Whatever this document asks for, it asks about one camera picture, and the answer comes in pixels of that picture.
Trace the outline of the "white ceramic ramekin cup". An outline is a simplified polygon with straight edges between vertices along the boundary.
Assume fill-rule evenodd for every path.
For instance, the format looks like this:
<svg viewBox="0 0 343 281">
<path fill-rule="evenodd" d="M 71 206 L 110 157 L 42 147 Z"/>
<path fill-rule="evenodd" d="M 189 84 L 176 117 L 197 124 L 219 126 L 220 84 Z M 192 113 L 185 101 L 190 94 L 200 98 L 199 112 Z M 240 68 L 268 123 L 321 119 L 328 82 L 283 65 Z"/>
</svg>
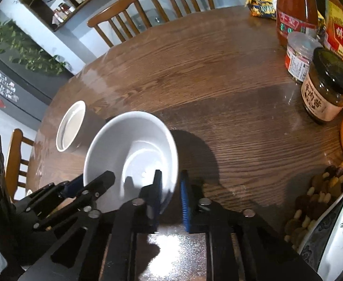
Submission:
<svg viewBox="0 0 343 281">
<path fill-rule="evenodd" d="M 62 153 L 85 156 L 105 124 L 105 119 L 89 109 L 84 101 L 77 101 L 61 120 L 56 134 L 56 149 Z"/>
</svg>

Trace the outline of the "large white bowl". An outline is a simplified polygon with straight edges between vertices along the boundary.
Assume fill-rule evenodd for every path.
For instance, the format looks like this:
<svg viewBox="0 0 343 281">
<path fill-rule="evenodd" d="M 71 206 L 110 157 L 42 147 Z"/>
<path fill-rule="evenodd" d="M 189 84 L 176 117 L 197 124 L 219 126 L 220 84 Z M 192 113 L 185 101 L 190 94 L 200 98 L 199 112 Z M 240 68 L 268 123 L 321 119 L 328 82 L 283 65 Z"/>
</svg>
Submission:
<svg viewBox="0 0 343 281">
<path fill-rule="evenodd" d="M 155 115 L 133 111 L 111 119 L 93 139 L 84 161 L 83 182 L 88 185 L 105 171 L 115 175 L 111 188 L 97 199 L 102 212 L 119 209 L 138 197 L 142 187 L 153 183 L 161 171 L 161 210 L 172 199 L 179 173 L 175 140 Z"/>
</svg>

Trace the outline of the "wooden chair at left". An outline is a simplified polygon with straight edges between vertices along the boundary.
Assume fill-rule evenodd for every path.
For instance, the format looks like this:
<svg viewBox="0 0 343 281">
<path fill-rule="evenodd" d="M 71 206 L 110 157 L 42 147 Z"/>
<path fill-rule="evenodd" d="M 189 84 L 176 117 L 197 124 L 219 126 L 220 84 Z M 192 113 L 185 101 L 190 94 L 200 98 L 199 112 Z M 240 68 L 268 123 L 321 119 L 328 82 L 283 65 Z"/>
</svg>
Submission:
<svg viewBox="0 0 343 281">
<path fill-rule="evenodd" d="M 20 176 L 27 177 L 27 172 L 21 170 L 21 165 L 29 165 L 29 161 L 22 158 L 21 147 L 23 143 L 31 147 L 34 146 L 34 141 L 25 137 L 21 129 L 14 129 L 9 144 L 5 168 L 5 183 L 12 203 L 16 202 L 15 194 L 18 187 L 26 187 L 25 183 L 19 181 Z"/>
</svg>

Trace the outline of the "grey refrigerator with magnets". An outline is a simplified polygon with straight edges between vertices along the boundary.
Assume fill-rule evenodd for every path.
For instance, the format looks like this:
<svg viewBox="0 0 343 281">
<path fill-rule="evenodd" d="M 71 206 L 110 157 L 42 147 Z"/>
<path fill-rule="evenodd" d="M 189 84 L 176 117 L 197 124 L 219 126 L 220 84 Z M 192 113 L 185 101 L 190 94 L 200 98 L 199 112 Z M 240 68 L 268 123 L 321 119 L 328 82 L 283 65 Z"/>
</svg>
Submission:
<svg viewBox="0 0 343 281">
<path fill-rule="evenodd" d="M 0 59 L 0 110 L 22 124 L 37 129 L 57 91 L 54 78 Z"/>
</svg>

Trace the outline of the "wooden bead trivet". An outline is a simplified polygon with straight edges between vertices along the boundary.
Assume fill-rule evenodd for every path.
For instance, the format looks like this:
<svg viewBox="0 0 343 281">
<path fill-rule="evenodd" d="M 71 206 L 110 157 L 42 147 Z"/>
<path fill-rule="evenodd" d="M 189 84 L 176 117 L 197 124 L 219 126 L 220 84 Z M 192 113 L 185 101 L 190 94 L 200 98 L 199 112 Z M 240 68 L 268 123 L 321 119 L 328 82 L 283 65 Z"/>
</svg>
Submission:
<svg viewBox="0 0 343 281">
<path fill-rule="evenodd" d="M 343 194 L 343 161 L 329 165 L 311 178 L 308 191 L 295 200 L 295 214 L 284 227 L 285 241 L 298 250 L 307 233 Z"/>
</svg>

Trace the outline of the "white decorated dish on trivet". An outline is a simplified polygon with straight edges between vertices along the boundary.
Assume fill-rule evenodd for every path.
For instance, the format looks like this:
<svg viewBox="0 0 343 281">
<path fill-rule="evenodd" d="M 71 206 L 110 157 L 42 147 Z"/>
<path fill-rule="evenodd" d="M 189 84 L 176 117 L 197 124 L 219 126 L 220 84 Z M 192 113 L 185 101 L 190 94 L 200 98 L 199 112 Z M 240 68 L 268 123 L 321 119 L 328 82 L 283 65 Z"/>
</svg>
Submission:
<svg viewBox="0 0 343 281">
<path fill-rule="evenodd" d="M 297 252 L 322 280 L 343 280 L 343 193 L 316 221 Z"/>
</svg>

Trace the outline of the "hanging green vine plant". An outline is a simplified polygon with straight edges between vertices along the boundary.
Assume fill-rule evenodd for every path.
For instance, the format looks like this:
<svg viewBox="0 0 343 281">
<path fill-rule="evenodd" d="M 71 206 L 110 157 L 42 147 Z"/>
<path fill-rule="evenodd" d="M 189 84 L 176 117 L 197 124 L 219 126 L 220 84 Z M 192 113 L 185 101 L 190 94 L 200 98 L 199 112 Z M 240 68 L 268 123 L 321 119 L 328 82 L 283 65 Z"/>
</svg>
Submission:
<svg viewBox="0 0 343 281">
<path fill-rule="evenodd" d="M 0 55 L 5 53 L 9 53 L 10 63 L 46 75 L 60 75 L 69 66 L 60 55 L 50 55 L 13 20 L 0 22 Z"/>
</svg>

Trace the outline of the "brown sauce glass jar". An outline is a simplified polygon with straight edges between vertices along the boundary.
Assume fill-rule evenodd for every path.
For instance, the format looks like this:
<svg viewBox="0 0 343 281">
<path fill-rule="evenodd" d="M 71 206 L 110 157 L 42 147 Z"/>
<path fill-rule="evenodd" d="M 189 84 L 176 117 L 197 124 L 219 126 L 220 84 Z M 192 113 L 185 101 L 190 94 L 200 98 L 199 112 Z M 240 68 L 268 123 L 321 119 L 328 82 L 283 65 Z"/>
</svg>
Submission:
<svg viewBox="0 0 343 281">
<path fill-rule="evenodd" d="M 316 48 L 301 96 L 305 110 L 316 122 L 332 121 L 343 109 L 343 59 L 326 48 Z"/>
</svg>

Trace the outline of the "small clear plastic jar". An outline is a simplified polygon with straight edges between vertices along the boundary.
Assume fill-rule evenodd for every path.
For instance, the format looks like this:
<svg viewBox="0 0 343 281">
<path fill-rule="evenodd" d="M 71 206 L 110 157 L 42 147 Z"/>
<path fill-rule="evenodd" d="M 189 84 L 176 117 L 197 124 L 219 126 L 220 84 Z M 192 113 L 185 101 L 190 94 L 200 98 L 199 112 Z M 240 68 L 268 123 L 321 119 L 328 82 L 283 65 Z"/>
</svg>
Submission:
<svg viewBox="0 0 343 281">
<path fill-rule="evenodd" d="M 294 31 L 288 34 L 285 67 L 296 82 L 303 83 L 313 59 L 313 52 L 320 47 L 322 45 L 318 40 L 302 32 Z"/>
</svg>

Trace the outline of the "wooden chair back left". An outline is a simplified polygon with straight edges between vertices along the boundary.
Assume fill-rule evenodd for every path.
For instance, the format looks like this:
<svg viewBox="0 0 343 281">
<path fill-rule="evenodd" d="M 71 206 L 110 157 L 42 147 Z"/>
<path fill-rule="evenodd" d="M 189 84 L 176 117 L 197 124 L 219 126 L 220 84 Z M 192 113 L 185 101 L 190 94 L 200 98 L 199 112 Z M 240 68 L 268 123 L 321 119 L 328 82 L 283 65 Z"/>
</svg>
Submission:
<svg viewBox="0 0 343 281">
<path fill-rule="evenodd" d="M 139 0 L 118 0 L 89 19 L 89 21 L 87 21 L 87 26 L 94 29 L 104 40 L 106 45 L 108 45 L 109 48 L 112 48 L 114 44 L 99 26 L 101 23 L 106 22 L 111 26 L 119 40 L 124 43 L 127 39 L 131 39 L 140 34 L 138 27 L 127 11 L 131 5 L 137 10 L 145 28 L 150 29 L 152 27 L 151 22 Z"/>
</svg>

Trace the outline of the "yellow snack packet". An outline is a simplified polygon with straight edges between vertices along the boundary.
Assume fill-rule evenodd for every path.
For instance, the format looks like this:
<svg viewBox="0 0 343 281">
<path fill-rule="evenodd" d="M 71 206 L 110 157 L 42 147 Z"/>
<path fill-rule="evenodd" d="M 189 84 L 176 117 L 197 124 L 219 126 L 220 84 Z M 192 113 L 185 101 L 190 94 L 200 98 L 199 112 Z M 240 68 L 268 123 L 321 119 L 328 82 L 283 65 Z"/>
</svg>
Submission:
<svg viewBox="0 0 343 281">
<path fill-rule="evenodd" d="M 277 0 L 246 0 L 246 6 L 253 17 L 276 20 Z"/>
</svg>

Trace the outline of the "red sauce bottle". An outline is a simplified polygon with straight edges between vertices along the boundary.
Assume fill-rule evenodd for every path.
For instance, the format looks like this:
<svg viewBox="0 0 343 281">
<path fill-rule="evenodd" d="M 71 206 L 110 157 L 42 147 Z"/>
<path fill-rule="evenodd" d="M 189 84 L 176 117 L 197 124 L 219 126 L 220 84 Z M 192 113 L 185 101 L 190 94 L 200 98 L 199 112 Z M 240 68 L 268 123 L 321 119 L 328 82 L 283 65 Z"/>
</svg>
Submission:
<svg viewBox="0 0 343 281">
<path fill-rule="evenodd" d="M 277 0 L 276 32 L 280 45 L 287 46 L 287 37 L 293 31 L 316 38 L 318 32 L 316 0 Z"/>
</svg>

